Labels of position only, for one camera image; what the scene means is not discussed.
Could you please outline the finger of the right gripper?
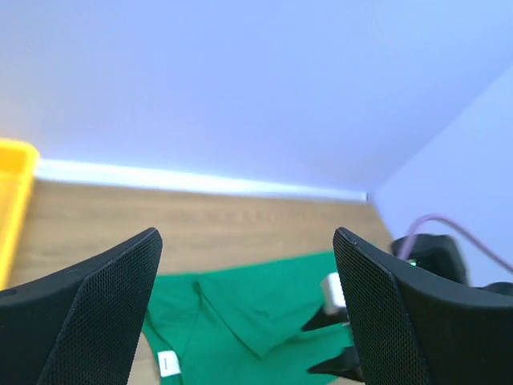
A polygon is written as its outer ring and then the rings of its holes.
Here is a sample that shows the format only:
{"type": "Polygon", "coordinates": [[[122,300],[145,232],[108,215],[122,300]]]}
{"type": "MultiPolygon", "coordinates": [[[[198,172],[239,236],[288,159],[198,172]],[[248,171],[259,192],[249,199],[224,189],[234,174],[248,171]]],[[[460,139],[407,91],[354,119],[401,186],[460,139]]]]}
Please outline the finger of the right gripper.
{"type": "Polygon", "coordinates": [[[327,314],[325,312],[325,308],[321,306],[314,316],[307,321],[302,327],[302,331],[312,331],[321,329],[323,327],[329,326],[332,323],[332,315],[327,314]]]}
{"type": "Polygon", "coordinates": [[[333,375],[354,381],[364,381],[359,356],[355,346],[348,346],[338,356],[310,367],[308,373],[333,375]]]}

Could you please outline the green t shirt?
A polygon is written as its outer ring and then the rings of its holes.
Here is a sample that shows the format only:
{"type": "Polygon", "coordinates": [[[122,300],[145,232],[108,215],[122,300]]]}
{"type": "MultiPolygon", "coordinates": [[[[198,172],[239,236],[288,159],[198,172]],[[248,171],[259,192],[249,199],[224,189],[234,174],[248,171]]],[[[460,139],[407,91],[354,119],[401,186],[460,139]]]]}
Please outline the green t shirt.
{"type": "Polygon", "coordinates": [[[353,341],[303,326],[322,308],[331,252],[207,273],[161,275],[143,333],[163,384],[327,384],[308,369],[353,341]]]}

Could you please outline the yellow plastic tray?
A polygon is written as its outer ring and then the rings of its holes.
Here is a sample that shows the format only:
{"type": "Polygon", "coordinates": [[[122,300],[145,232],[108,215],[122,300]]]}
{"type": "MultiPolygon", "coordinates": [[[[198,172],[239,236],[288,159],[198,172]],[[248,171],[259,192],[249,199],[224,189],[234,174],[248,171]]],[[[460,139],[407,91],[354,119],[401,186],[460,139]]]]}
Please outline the yellow plastic tray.
{"type": "Polygon", "coordinates": [[[1,289],[8,283],[28,207],[38,150],[26,142],[1,139],[1,289]]]}

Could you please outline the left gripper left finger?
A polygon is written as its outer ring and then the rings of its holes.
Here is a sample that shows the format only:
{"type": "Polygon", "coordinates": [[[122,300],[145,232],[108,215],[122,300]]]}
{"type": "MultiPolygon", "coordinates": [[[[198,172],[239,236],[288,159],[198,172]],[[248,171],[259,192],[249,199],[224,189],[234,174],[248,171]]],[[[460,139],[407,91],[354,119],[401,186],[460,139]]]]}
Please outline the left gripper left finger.
{"type": "Polygon", "coordinates": [[[3,384],[125,384],[160,263],[149,228],[1,292],[3,384]]]}

